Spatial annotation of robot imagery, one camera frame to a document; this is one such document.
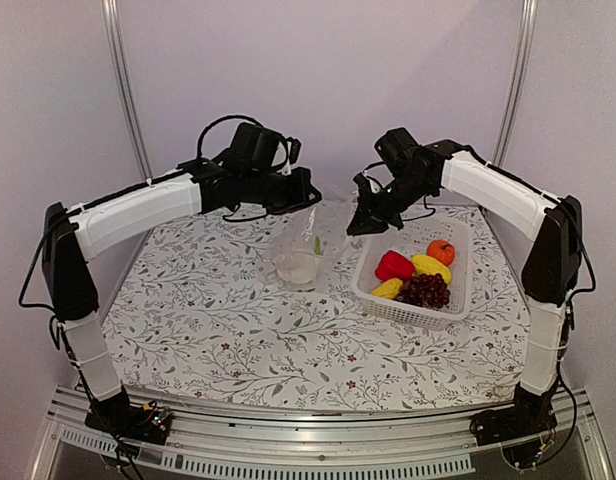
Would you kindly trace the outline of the clear zip top bag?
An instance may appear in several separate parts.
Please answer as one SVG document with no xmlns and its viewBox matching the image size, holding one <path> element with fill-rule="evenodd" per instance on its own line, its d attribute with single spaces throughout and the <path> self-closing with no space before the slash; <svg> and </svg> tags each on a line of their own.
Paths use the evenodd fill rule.
<svg viewBox="0 0 616 480">
<path fill-rule="evenodd" d="M 335 267 L 350 243 L 346 228 L 353 210 L 352 200 L 335 196 L 292 214 L 281 231 L 273 236 L 260 257 L 260 280 L 289 291 L 326 292 L 328 283 L 335 276 Z M 293 285 L 284 282 L 277 275 L 274 258 L 292 251 L 304 251 L 319 257 L 317 278 L 312 283 Z"/>
</svg>

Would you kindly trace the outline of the red bell pepper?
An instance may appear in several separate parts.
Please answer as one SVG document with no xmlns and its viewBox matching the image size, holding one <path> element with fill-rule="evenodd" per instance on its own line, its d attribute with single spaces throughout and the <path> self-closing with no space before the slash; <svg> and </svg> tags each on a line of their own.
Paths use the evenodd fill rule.
<svg viewBox="0 0 616 480">
<path fill-rule="evenodd" d="M 411 279 L 415 274 L 414 264 L 400 253 L 389 250 L 380 259 L 375 276 L 382 282 L 397 278 L 402 281 Z"/>
</svg>

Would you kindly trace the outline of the yellow corn front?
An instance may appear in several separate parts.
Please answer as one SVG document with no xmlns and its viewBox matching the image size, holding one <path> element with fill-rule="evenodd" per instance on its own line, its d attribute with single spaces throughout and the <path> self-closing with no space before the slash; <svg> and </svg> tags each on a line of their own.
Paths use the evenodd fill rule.
<svg viewBox="0 0 616 480">
<path fill-rule="evenodd" d="M 371 294 L 375 297 L 394 300 L 403 288 L 404 282 L 399 278 L 391 278 L 376 287 Z"/>
</svg>

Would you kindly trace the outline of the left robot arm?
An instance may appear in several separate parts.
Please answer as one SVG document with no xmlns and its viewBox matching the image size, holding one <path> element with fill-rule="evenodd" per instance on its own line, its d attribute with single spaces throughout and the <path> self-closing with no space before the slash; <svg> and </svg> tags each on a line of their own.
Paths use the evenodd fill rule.
<svg viewBox="0 0 616 480">
<path fill-rule="evenodd" d="M 81 372 L 91 408 L 116 434 L 136 426 L 136 412 L 116 373 L 101 330 L 99 295 L 89 261 L 109 248 L 163 223 L 243 203 L 269 215 L 306 209 L 321 199 L 305 167 L 235 170 L 204 159 L 69 211 L 56 203 L 46 211 L 42 272 L 59 335 Z"/>
</svg>

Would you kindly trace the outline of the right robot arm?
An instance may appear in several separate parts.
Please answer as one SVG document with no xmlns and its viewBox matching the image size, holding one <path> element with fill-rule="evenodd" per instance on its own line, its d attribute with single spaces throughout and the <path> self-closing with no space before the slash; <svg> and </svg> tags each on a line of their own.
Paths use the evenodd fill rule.
<svg viewBox="0 0 616 480">
<path fill-rule="evenodd" d="M 521 279 L 530 315 L 526 364 L 512 405 L 476 414 L 471 429 L 502 438 L 552 427 L 551 400 L 561 385 L 561 361 L 573 328 L 571 298 L 584 257 L 579 201 L 539 190 L 452 140 L 420 145 L 399 129 L 378 140 L 375 149 L 392 180 L 376 188 L 365 173 L 354 176 L 357 207 L 349 235 L 400 229 L 402 212 L 446 189 L 499 216 L 531 241 Z"/>
</svg>

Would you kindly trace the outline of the white plastic basket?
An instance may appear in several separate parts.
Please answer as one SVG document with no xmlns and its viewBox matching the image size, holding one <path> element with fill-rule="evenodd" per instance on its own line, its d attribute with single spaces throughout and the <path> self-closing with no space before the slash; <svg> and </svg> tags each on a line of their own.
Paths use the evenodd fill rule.
<svg viewBox="0 0 616 480">
<path fill-rule="evenodd" d="M 364 243 L 352 290 L 364 311 L 442 330 L 467 317 L 472 238 L 456 221 L 424 219 Z"/>
</svg>

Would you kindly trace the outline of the yellow lemon back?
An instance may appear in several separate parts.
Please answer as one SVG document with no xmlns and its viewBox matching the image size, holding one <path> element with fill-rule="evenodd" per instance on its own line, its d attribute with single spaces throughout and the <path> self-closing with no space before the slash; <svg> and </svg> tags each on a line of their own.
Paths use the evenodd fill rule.
<svg viewBox="0 0 616 480">
<path fill-rule="evenodd" d="M 446 285 L 452 282 L 452 273 L 450 269 L 442 262 L 429 255 L 418 254 L 411 258 L 415 272 L 418 275 L 436 276 L 439 274 Z"/>
</svg>

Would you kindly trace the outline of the dark red grapes bunch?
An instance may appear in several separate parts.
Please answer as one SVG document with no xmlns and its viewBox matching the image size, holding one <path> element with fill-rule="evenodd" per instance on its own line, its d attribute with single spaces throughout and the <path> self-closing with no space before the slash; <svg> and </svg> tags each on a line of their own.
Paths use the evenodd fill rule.
<svg viewBox="0 0 616 480">
<path fill-rule="evenodd" d="M 442 277 L 415 275 L 406 280 L 396 301 L 428 309 L 441 309 L 450 303 L 450 291 Z"/>
</svg>

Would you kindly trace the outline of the floral tablecloth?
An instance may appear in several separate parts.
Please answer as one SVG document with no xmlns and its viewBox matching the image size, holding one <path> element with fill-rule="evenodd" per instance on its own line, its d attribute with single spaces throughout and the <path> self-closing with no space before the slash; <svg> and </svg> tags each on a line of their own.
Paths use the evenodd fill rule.
<svg viewBox="0 0 616 480">
<path fill-rule="evenodd" d="M 350 281 L 352 242 L 325 286 L 264 283 L 259 261 L 283 217 L 220 214 L 158 227 L 121 287 L 103 334 L 124 384 L 297 409 L 410 410 L 509 400 L 529 315 L 481 212 L 443 206 L 473 234 L 468 316 L 441 331 L 366 314 Z"/>
</svg>

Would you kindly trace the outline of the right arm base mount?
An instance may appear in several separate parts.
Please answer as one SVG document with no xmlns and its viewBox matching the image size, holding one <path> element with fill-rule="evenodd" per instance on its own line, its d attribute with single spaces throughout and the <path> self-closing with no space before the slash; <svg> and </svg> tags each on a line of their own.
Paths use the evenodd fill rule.
<svg viewBox="0 0 616 480">
<path fill-rule="evenodd" d="M 553 444 L 557 419 L 551 407 L 534 411 L 513 405 L 475 414 L 469 431 L 479 446 L 498 444 L 506 463 L 518 470 L 535 468 Z"/>
</svg>

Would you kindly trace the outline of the aluminium front rail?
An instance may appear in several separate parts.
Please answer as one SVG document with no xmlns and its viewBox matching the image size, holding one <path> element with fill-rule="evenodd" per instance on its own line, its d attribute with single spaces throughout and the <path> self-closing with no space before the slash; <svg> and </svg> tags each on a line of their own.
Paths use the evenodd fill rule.
<svg viewBox="0 0 616 480">
<path fill-rule="evenodd" d="M 554 396 L 547 463 L 518 470 L 498 444 L 479 446 L 473 410 L 288 410 L 133 388 L 133 402 L 173 412 L 165 445 L 134 443 L 135 458 L 85 425 L 83 392 L 58 387 L 42 425 L 33 479 L 616 479 L 582 389 Z"/>
</svg>

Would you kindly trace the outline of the right aluminium post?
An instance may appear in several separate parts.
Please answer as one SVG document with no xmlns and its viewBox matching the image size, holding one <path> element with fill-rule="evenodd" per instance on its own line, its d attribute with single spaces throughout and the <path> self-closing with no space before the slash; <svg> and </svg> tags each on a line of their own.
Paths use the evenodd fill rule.
<svg viewBox="0 0 616 480">
<path fill-rule="evenodd" d="M 521 105 L 524 82 L 532 52 L 537 9 L 537 0 L 524 0 L 522 3 L 512 74 L 493 154 L 493 163 L 498 167 L 502 167 L 506 159 L 516 116 Z"/>
</svg>

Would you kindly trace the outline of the aluminium post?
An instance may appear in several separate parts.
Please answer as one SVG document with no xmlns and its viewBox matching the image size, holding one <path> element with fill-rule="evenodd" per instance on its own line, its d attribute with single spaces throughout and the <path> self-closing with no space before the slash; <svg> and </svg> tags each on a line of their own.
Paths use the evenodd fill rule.
<svg viewBox="0 0 616 480">
<path fill-rule="evenodd" d="M 132 91 L 118 2 L 103 0 L 101 5 L 116 85 L 132 150 L 141 176 L 148 179 L 153 176 L 153 172 Z"/>
<path fill-rule="evenodd" d="M 493 163 L 498 167 L 502 167 L 506 159 L 516 116 L 521 105 L 524 82 L 532 52 L 537 9 L 537 0 L 524 0 L 522 3 L 512 74 L 493 154 Z"/>
</svg>

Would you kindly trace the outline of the left aluminium post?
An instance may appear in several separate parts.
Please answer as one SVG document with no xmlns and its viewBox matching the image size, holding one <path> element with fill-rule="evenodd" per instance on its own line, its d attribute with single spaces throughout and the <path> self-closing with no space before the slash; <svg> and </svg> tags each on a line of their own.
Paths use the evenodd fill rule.
<svg viewBox="0 0 616 480">
<path fill-rule="evenodd" d="M 153 172 L 132 91 L 118 2 L 103 0 L 101 5 L 116 85 L 132 150 L 141 176 L 148 179 L 153 176 Z"/>
</svg>

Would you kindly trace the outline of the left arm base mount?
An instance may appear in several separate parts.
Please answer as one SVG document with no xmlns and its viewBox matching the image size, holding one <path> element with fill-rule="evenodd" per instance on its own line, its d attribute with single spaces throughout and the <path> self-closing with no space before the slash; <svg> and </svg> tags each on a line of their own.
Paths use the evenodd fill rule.
<svg viewBox="0 0 616 480">
<path fill-rule="evenodd" d="M 172 420 L 168 407 L 158 407 L 154 402 L 134 406 L 127 400 L 111 398 L 91 404 L 85 425 L 115 438 L 165 445 Z"/>
</svg>

